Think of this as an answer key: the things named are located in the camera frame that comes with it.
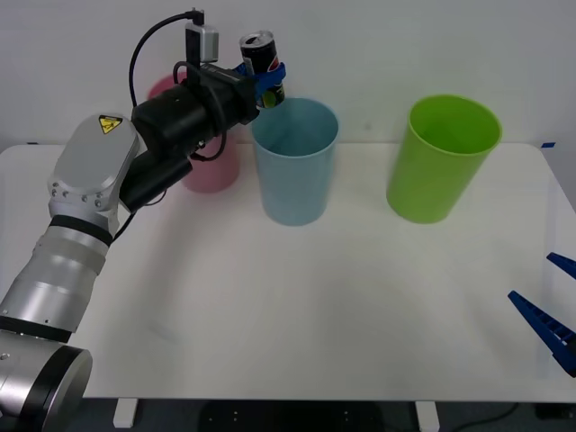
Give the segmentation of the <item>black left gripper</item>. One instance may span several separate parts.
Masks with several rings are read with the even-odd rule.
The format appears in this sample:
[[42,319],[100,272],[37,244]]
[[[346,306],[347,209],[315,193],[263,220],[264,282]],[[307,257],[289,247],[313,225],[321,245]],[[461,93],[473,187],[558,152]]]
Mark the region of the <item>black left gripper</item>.
[[201,73],[202,115],[198,131],[222,131],[219,108],[224,113],[226,129],[247,125],[248,118],[256,118],[257,111],[266,108],[265,93],[281,85],[286,76],[283,62],[273,71],[256,75],[251,75],[244,63],[233,70],[204,64]]

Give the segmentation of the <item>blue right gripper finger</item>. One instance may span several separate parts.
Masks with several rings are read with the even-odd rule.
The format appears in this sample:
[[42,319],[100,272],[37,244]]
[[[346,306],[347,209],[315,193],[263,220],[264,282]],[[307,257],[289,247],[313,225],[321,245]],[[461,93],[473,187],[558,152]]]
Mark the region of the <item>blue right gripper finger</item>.
[[564,326],[516,291],[508,298],[527,324],[550,350],[557,364],[570,376],[575,376],[575,332]]
[[546,259],[562,269],[572,279],[576,279],[576,261],[556,253],[549,253]]

